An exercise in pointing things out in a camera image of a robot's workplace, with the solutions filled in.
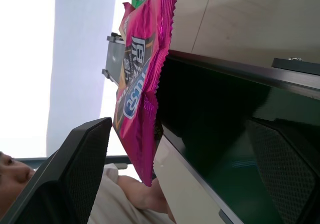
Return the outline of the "dark flat tray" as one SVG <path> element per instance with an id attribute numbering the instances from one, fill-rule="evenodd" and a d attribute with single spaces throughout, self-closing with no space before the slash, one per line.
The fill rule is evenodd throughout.
<path id="1" fill-rule="evenodd" d="M 299 58 L 279 59 L 274 58 L 273 68 L 290 70 L 295 72 L 320 75 L 320 64 L 305 62 Z"/>

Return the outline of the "person's bare hand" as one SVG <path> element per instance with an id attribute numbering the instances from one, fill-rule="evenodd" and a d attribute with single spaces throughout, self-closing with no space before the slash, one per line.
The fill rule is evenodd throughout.
<path id="1" fill-rule="evenodd" d="M 177 224 L 157 178 L 152 181 L 151 187 L 148 187 L 132 177 L 120 175 L 117 185 L 134 207 L 165 213 Z"/>

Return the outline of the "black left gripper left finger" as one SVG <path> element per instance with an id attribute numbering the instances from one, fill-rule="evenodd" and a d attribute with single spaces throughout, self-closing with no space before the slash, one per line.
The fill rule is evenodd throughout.
<path id="1" fill-rule="evenodd" d="M 74 128 L 7 211 L 7 224 L 87 224 L 111 128 L 110 117 Z"/>

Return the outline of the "magenta snack bag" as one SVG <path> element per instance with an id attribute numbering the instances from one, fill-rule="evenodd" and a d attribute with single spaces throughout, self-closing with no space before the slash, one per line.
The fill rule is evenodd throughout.
<path id="1" fill-rule="evenodd" d="M 169 53 L 177 0 L 146 0 L 134 8 L 124 3 L 119 27 L 125 43 L 116 93 L 113 128 L 140 180 L 151 186 L 157 138 L 156 98 Z"/>

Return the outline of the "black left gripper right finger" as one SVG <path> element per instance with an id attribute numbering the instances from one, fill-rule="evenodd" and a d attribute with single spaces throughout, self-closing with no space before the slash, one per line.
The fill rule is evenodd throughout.
<path id="1" fill-rule="evenodd" d="M 320 126 L 252 118 L 246 130 L 284 224 L 320 224 Z"/>

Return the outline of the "dark green storage bin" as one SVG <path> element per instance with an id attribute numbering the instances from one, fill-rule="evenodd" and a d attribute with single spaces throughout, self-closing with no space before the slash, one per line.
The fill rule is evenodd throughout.
<path id="1" fill-rule="evenodd" d="M 284 224 L 261 175 L 246 121 L 284 119 L 320 126 L 320 76 L 171 52 L 156 93 L 162 150 L 176 154 L 214 202 L 176 179 L 177 195 L 205 216 L 183 222 Z"/>

